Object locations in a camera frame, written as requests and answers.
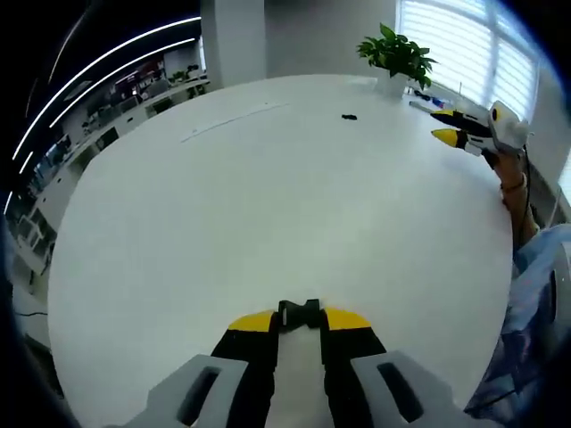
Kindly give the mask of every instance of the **cable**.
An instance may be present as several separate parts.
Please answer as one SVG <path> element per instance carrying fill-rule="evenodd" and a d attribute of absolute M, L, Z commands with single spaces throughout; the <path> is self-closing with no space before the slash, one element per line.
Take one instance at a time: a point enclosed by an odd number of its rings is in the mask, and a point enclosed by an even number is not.
<path fill-rule="evenodd" d="M 524 145 L 524 153 L 525 153 L 525 163 L 526 163 L 526 172 L 527 172 L 527 196 L 525 197 L 525 207 L 524 207 L 524 215 L 521 218 L 521 222 L 519 223 L 519 230 L 517 232 L 517 243 L 521 243 L 521 234 L 524 232 L 524 223 L 525 217 L 527 217 L 527 212 L 530 210 L 529 207 L 529 197 L 530 197 L 530 189 L 532 188 L 532 174 L 531 174 L 531 166 L 529 164 L 529 155 L 527 154 L 527 146 Z"/>
<path fill-rule="evenodd" d="M 32 312 L 30 314 L 22 314 L 20 312 L 14 312 L 14 314 L 19 315 L 20 317 L 33 317 L 35 315 L 45 315 L 47 316 L 47 314 L 45 312 Z"/>
<path fill-rule="evenodd" d="M 496 404 L 498 401 L 502 401 L 503 399 L 510 396 L 514 392 L 521 392 L 527 385 L 529 385 L 531 382 L 533 382 L 534 380 L 536 380 L 537 378 L 539 378 L 541 376 L 542 376 L 542 371 L 537 373 L 535 376 L 532 376 L 530 379 L 527 379 L 527 381 L 524 382 L 524 384 L 521 385 L 519 388 L 514 388 L 513 390 L 505 392 L 505 393 L 501 394 L 499 397 L 496 397 L 495 399 L 491 399 L 489 401 L 486 401 L 483 404 L 478 404 L 477 406 L 465 408 L 464 413 L 472 414 L 472 413 L 478 412 L 480 410 L 483 410 L 483 409 L 491 406 L 492 404 Z"/>

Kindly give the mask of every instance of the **person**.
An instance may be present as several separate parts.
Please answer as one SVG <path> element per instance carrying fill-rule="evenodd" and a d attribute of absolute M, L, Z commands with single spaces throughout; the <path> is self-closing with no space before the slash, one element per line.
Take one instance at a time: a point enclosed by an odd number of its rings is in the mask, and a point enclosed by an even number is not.
<path fill-rule="evenodd" d="M 500 179 L 503 203 L 511 217 L 514 250 L 528 243 L 539 231 L 527 200 L 527 176 L 518 156 L 497 153 L 493 167 Z"/>
<path fill-rule="evenodd" d="M 546 327 L 552 321 L 550 284 L 553 263 L 562 243 L 571 243 L 571 226 L 540 231 L 528 200 L 528 177 L 518 156 L 497 153 L 488 163 L 501 181 L 501 195 L 510 218 L 513 237 L 513 276 L 501 336 L 492 360 L 465 411 L 476 418 L 500 424 L 519 424 L 534 409 L 552 374 L 552 363 L 543 348 Z M 568 348 L 566 340 L 561 348 Z"/>

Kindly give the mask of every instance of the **table surface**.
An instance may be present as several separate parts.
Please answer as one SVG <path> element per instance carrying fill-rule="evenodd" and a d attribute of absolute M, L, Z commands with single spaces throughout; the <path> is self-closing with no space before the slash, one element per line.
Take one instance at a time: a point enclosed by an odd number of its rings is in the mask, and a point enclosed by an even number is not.
<path fill-rule="evenodd" d="M 127 422 L 233 320 L 283 299 L 360 313 L 466 405 L 507 305 L 509 215 L 483 158 L 440 143 L 430 130 L 442 124 L 373 85 L 233 86 L 89 164 L 48 295 L 55 367 L 84 426 Z M 268 426 L 332 426 L 322 375 L 318 333 L 282 336 Z"/>

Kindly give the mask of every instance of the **blue clothing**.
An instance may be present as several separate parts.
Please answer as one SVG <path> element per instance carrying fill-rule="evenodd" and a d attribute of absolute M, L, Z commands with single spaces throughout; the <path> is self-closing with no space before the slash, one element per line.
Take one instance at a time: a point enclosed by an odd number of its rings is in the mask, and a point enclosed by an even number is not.
<path fill-rule="evenodd" d="M 550 274 L 562 243 L 571 243 L 571 225 L 541 231 L 514 254 L 515 275 L 501 336 L 474 397 L 467 408 L 478 407 L 516 390 L 497 403 L 472 413 L 505 426 L 517 425 L 517 416 L 533 400 L 541 381 L 542 328 L 550 312 Z"/>

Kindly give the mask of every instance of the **window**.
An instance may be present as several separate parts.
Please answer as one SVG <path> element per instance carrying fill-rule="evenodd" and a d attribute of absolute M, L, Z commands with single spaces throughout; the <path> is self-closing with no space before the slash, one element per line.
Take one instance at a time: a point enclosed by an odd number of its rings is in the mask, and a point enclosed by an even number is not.
<path fill-rule="evenodd" d="M 486 0 L 401 0 L 398 32 L 429 47 L 430 78 L 490 107 L 501 100 L 531 119 L 538 63 L 516 19 Z"/>

